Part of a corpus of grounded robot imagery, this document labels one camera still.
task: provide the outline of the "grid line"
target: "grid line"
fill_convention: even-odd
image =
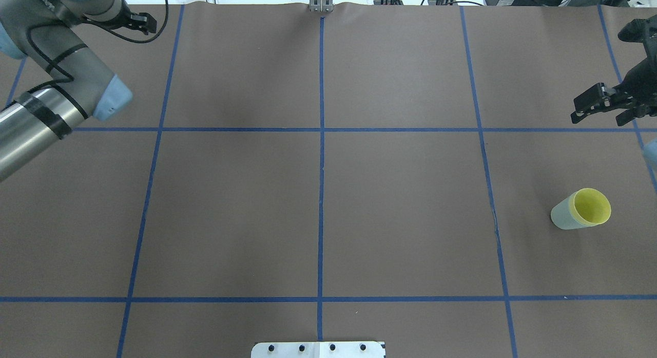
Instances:
[[[268,304],[316,303],[314,296],[277,297],[133,297],[132,303],[150,304]],[[450,303],[450,302],[576,302],[587,300],[657,300],[657,294],[571,294],[571,295],[445,295],[445,296],[324,296],[323,303]],[[126,297],[5,296],[0,303],[124,303]]]
[[[482,127],[484,133],[657,133],[657,128],[505,128]],[[78,127],[76,133],[156,133],[158,127]],[[478,133],[476,127],[341,127],[341,128],[261,128],[261,127],[164,127],[166,133]]]
[[[605,34],[605,42],[607,43],[607,50],[609,51],[609,57],[611,58],[612,65],[614,66],[614,72],[616,74],[618,83],[620,84],[623,82],[623,77],[621,76],[620,71],[618,70],[618,63],[615,60],[615,54],[614,54],[614,49],[612,48],[612,42],[609,40],[609,32],[605,21],[605,14],[603,13],[603,7],[601,5],[598,5],[598,16],[600,16],[600,24],[603,27],[603,33]],[[636,123],[636,119],[632,121],[632,126],[633,126],[632,131],[636,134],[636,140],[639,143],[639,147],[643,151],[643,147],[644,147],[643,137],[641,137],[641,129],[639,128],[639,124]],[[650,168],[650,165],[648,165],[648,162],[646,162],[646,168],[648,168],[648,175],[650,176],[650,182],[652,182],[652,188],[657,193],[657,180],[655,180],[655,174]]]
[[[319,19],[319,225],[317,241],[317,341],[324,339],[324,16]]]
[[[123,355],[125,333],[127,332],[127,323],[130,318],[130,308],[132,305],[132,297],[134,292],[134,281],[137,278],[139,255],[141,254],[141,244],[144,239],[144,230],[146,228],[146,215],[148,214],[148,204],[150,204],[150,194],[152,192],[152,187],[153,187],[153,178],[155,175],[155,168],[157,167],[158,153],[160,152],[160,142],[162,142],[162,128],[164,127],[164,118],[166,117],[166,107],[169,101],[169,90],[171,89],[171,79],[173,78],[173,69],[176,66],[176,53],[178,53],[178,41],[180,40],[180,30],[183,24],[184,13],[185,13],[185,5],[181,5],[180,14],[178,16],[178,27],[176,28],[176,40],[174,40],[173,50],[171,51],[171,63],[169,64],[169,74],[167,76],[166,88],[164,89],[164,100],[162,101],[162,112],[160,113],[160,125],[158,126],[158,135],[155,139],[155,147],[153,149],[153,159],[150,164],[150,173],[148,174],[148,185],[146,187],[144,208],[141,213],[141,223],[139,225],[137,246],[136,249],[134,250],[134,260],[132,264],[132,271],[130,273],[130,283],[127,290],[127,300],[125,301],[124,318],[121,325],[121,334],[119,335],[119,342],[117,347],[117,358],[121,358],[121,356]]]
[[[488,168],[488,155],[486,154],[486,141],[484,140],[484,129],[481,124],[481,114],[479,113],[479,98],[477,97],[477,86],[474,81],[474,70],[472,69],[472,55],[470,53],[470,43],[468,40],[468,29],[465,21],[465,10],[459,7],[460,21],[463,27],[463,42],[465,43],[465,55],[468,61],[468,72],[470,74],[470,88],[472,89],[472,102],[474,103],[474,113],[477,118],[477,128],[479,132],[479,145],[481,147],[481,160],[484,164],[484,175],[486,176],[486,187],[488,188],[488,199],[491,211],[493,213],[493,224],[495,225],[495,240],[497,241],[497,262],[499,264],[500,280],[502,282],[502,292],[504,293],[504,306],[507,312],[507,326],[509,328],[509,340],[511,343],[511,354],[513,358],[518,358],[518,349],[516,347],[516,334],[513,327],[513,315],[511,312],[511,302],[509,302],[509,287],[507,286],[507,272],[504,267],[504,256],[502,253],[502,240],[499,236],[499,226],[497,224],[497,211],[495,210],[495,197],[493,196],[493,184],[491,182],[490,170]]]
[[[21,79],[21,74],[23,74],[23,68],[27,59],[28,58],[23,58],[23,60],[21,60],[21,65],[18,66],[18,71],[16,71],[14,83],[11,85],[11,90],[9,91],[9,96],[7,96],[5,107],[8,107],[11,101],[14,100],[14,94],[16,93],[16,88],[18,87],[18,80]]]

